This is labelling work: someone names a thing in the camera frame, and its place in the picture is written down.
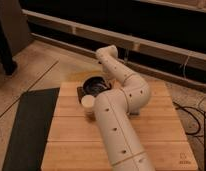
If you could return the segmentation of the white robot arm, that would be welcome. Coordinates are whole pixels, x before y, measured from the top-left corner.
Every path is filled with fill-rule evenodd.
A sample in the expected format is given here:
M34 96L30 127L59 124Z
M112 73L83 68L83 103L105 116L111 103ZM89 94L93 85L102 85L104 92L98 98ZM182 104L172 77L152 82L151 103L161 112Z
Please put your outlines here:
M128 114L138 112L150 99L147 81L116 57L115 45L96 51L97 59L120 84L120 88L100 93L94 113L113 171L155 171L150 157L129 121Z

